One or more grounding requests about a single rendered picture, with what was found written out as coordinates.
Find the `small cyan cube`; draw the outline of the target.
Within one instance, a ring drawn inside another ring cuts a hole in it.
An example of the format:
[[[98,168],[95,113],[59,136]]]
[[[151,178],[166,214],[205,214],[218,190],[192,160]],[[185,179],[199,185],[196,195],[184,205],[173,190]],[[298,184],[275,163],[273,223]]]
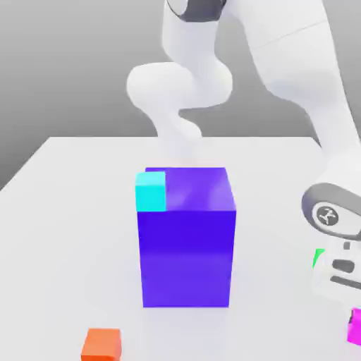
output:
[[[145,171],[135,178],[135,202],[138,212],[166,211],[166,174]]]

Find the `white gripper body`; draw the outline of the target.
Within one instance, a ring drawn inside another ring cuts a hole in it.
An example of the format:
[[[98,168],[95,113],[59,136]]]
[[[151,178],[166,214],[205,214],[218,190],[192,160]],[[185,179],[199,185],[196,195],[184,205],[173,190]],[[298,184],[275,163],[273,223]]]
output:
[[[318,264],[312,272],[312,290],[345,307],[361,307],[361,271],[352,272]]]

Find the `small magenta cube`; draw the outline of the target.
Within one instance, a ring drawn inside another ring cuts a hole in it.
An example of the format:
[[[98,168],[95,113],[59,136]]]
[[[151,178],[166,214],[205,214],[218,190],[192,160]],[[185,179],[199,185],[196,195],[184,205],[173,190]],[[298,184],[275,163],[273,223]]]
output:
[[[361,309],[352,308],[348,321],[347,342],[361,346]]]

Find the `small orange cube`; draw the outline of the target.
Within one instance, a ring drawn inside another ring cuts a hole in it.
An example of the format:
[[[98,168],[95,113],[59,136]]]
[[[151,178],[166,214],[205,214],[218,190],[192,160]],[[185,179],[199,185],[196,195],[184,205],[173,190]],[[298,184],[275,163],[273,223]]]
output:
[[[121,361],[122,345],[119,329],[88,329],[81,361]]]

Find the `large purple box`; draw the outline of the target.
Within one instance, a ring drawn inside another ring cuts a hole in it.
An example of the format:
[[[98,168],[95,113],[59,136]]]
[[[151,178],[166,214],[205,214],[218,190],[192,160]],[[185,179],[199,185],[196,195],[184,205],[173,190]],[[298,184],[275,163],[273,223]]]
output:
[[[224,168],[166,174],[166,211],[138,212],[144,307],[228,307],[236,206]]]

